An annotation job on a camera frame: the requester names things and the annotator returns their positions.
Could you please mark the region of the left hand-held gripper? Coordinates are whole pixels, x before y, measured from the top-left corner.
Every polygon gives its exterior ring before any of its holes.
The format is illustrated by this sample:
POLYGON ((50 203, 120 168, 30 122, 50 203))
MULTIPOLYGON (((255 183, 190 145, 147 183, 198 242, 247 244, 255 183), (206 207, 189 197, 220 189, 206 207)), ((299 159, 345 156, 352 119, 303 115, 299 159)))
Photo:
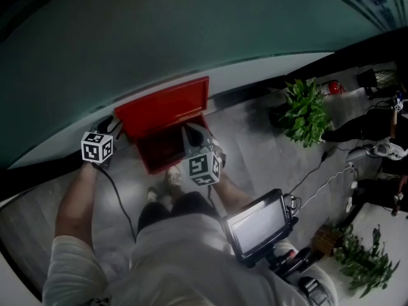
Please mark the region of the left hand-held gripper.
POLYGON ((103 117, 96 125, 96 132, 85 132, 81 139, 82 160, 90 163, 102 164, 113 155, 113 139, 118 140, 121 135, 123 123, 120 120, 115 127, 109 131, 108 127, 114 117, 103 117))

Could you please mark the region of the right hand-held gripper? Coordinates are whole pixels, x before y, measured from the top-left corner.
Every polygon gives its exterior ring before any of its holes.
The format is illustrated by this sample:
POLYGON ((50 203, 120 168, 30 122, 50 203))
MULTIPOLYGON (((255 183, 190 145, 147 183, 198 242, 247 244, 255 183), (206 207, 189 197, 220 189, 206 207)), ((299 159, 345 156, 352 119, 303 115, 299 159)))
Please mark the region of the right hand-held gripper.
POLYGON ((209 186, 220 180, 222 164, 217 156, 219 142, 207 128, 187 123, 182 127, 182 141, 186 153, 183 167, 197 186, 209 186))

